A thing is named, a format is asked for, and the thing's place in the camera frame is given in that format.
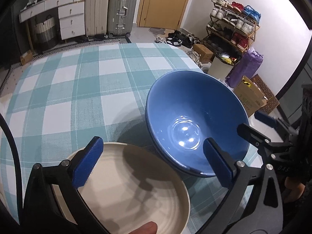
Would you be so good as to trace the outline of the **left hand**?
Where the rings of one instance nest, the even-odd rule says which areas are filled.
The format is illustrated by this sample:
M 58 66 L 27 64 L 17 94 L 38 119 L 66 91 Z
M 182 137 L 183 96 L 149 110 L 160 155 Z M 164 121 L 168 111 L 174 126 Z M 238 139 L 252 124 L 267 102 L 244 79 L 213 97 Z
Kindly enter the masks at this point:
M 150 221 L 140 226 L 139 228 L 131 231 L 129 234 L 156 234 L 158 230 L 158 225 Z

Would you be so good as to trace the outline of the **right hand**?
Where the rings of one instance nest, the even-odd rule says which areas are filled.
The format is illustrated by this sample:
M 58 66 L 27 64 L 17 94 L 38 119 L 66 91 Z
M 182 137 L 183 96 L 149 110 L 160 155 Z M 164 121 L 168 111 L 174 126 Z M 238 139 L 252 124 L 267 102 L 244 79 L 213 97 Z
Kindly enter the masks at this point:
M 284 203 L 298 200 L 305 190 L 304 184 L 289 177 L 285 179 L 285 187 L 287 191 L 285 192 Z

